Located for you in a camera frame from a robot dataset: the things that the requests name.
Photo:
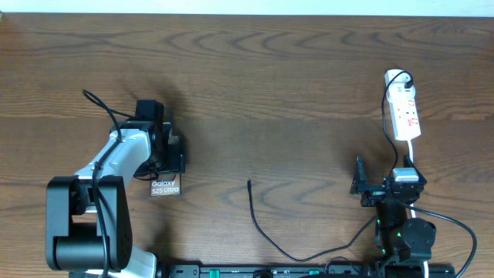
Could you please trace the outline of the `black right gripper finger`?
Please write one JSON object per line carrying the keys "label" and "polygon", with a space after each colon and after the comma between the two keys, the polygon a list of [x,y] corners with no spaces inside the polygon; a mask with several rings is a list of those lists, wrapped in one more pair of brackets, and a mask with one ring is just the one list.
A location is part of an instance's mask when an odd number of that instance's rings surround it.
{"label": "black right gripper finger", "polygon": [[414,162],[411,160],[409,155],[405,155],[403,157],[403,165],[405,168],[413,168],[416,169]]}
{"label": "black right gripper finger", "polygon": [[367,175],[364,169],[364,161],[362,157],[356,158],[354,178],[352,181],[352,186],[360,186],[367,184]]}

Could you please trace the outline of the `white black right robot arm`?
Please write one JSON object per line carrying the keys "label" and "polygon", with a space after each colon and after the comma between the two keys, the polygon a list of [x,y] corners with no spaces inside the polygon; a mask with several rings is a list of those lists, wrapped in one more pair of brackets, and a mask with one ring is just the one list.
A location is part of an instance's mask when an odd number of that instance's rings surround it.
{"label": "white black right robot arm", "polygon": [[375,207],[377,211],[376,245],[383,250],[382,266],[418,264],[431,258],[436,227],[421,218],[410,218],[408,206],[420,198],[427,180],[404,158],[404,166],[395,168],[391,177],[379,185],[367,180],[364,161],[358,157],[350,193],[361,197],[360,205]]}

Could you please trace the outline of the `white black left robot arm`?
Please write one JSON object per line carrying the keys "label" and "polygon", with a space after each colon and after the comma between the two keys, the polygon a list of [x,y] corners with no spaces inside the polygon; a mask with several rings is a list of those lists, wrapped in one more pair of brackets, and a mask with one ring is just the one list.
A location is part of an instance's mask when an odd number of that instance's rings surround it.
{"label": "white black left robot arm", "polygon": [[46,187],[46,262],[71,277],[161,277],[157,255],[133,244],[126,188],[184,173],[180,138],[155,120],[128,120],[72,176]]}

